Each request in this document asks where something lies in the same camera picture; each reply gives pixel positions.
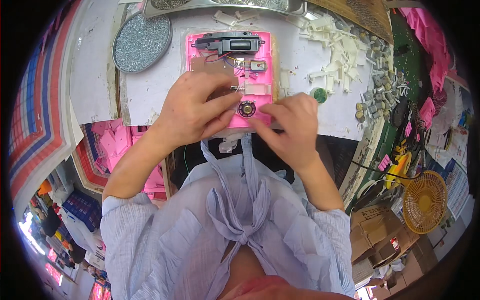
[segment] hand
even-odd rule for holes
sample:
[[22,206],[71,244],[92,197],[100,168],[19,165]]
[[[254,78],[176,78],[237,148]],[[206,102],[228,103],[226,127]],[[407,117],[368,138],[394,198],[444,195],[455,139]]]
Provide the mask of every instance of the hand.
[[278,104],[266,104],[260,111],[274,117],[285,130],[277,134],[261,121],[249,119],[258,135],[292,169],[301,174],[319,159],[317,138],[317,102],[305,93],[287,97]]
[[228,126],[240,102],[240,93],[207,98],[217,89],[230,89],[231,78],[225,74],[186,72],[168,91],[160,116],[149,130],[158,131],[170,149],[198,142]]

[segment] right hand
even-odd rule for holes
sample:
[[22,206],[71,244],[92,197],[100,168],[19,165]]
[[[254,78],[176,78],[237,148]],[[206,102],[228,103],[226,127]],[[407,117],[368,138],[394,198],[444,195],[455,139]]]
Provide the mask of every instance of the right hand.
[[315,99],[300,93],[280,100],[277,104],[265,104],[260,111],[274,117],[285,132],[275,133],[263,122],[251,118],[250,124],[268,146],[295,172],[301,174],[317,159],[318,104]]

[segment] round metal tray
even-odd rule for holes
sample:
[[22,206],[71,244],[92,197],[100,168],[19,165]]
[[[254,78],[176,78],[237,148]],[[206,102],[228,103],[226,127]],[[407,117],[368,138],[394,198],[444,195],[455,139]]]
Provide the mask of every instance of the round metal tray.
[[117,64],[117,59],[115,57],[115,48],[117,46],[117,38],[118,36],[120,35],[120,32],[122,31],[123,27],[131,20],[133,19],[135,16],[137,15],[141,15],[141,11],[138,11],[136,13],[134,13],[133,15],[131,15],[130,17],[128,17],[128,19],[125,20],[125,22],[123,22],[123,24],[120,26],[120,28],[118,29],[117,33],[115,34],[115,39],[113,40],[113,45],[112,45],[112,58],[113,58],[113,63],[115,64],[115,67],[117,67],[117,69],[122,72],[122,73],[127,73],[127,74],[134,74],[134,73],[139,73],[139,72],[142,72],[142,71],[145,71],[146,69],[150,68],[152,65],[154,65],[160,58],[162,58],[165,53],[167,52],[168,48],[170,47],[170,43],[172,41],[172,22],[170,20],[170,18],[168,16],[165,15],[165,17],[168,19],[168,24],[169,24],[169,32],[168,32],[168,37],[167,37],[167,42],[165,44],[165,46],[163,47],[162,51],[160,51],[160,53],[158,54],[157,58],[155,58],[149,65],[147,65],[146,67],[144,67],[143,69],[141,70],[138,70],[138,71],[126,71],[126,70],[123,70],[122,68],[120,68]]

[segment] blue plastic crate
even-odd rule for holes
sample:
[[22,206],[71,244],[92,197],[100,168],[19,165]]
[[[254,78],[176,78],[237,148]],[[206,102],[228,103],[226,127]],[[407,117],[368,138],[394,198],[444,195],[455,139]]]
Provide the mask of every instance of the blue plastic crate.
[[100,228],[102,210],[100,203],[98,203],[96,199],[78,190],[74,190],[62,206],[72,215],[83,221],[91,232]]

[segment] light blue blouse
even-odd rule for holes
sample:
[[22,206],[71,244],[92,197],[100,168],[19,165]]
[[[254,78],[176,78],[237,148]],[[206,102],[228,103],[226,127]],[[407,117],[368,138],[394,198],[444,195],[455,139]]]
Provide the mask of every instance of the light blue blouse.
[[[319,211],[284,179],[243,155],[196,166],[178,193],[158,209],[145,194],[108,197],[101,232],[114,299],[216,299],[229,264],[247,244],[267,275],[297,288],[353,297],[349,217]],[[236,244],[221,262],[229,241]]]

